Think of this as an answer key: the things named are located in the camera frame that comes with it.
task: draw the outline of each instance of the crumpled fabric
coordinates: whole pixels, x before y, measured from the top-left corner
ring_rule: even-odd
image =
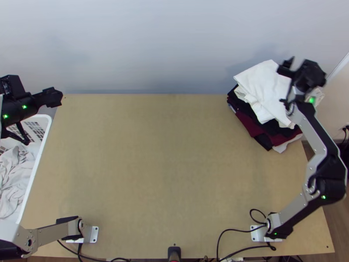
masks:
[[[22,145],[0,156],[0,218],[10,216],[23,202],[35,157]]]

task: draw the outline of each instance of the stack of folded clothes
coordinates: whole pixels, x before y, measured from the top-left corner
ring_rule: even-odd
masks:
[[[295,125],[294,129],[281,128],[279,127],[278,121],[275,119],[261,124],[250,104],[240,100],[234,93],[234,89],[236,89],[237,86],[238,85],[228,93],[228,105],[247,129],[250,136],[266,150],[269,151],[274,149],[282,153],[286,149],[288,143],[302,137],[302,131],[297,125]]]
[[[266,150],[282,153],[287,144],[302,137],[300,128],[286,116],[284,105],[290,78],[277,73],[278,64],[264,61],[234,76],[237,85],[228,93],[228,105],[253,137]],[[323,98],[319,88],[306,97]]]

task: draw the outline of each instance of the white laundry basket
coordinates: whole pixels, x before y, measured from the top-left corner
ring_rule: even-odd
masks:
[[[27,200],[31,190],[31,186],[33,185],[35,174],[39,166],[42,151],[45,146],[47,135],[52,124],[52,119],[50,116],[45,114],[36,114],[30,118],[23,120],[21,123],[24,131],[28,134],[28,137],[31,141],[28,146],[25,146],[21,142],[12,138],[5,138],[0,140],[0,155],[8,149],[21,144],[35,157],[34,167],[31,171],[31,176],[29,179],[27,190],[25,191],[23,202],[20,206],[17,207],[16,211],[13,214],[5,218],[5,220],[13,221],[16,224],[19,224],[21,222],[25,205],[27,204]],[[16,125],[9,126],[7,129],[22,137]]]

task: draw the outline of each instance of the wooden table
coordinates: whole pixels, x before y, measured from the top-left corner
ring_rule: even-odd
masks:
[[[213,258],[221,231],[248,229],[251,208],[279,211],[301,190],[301,142],[265,151],[223,95],[66,95],[62,103],[22,225],[79,215],[100,228],[86,255],[166,258],[175,243],[184,258]],[[219,253],[252,245],[249,233],[228,232]],[[322,208],[275,246],[240,256],[334,252]],[[56,242],[36,255],[74,257]]]

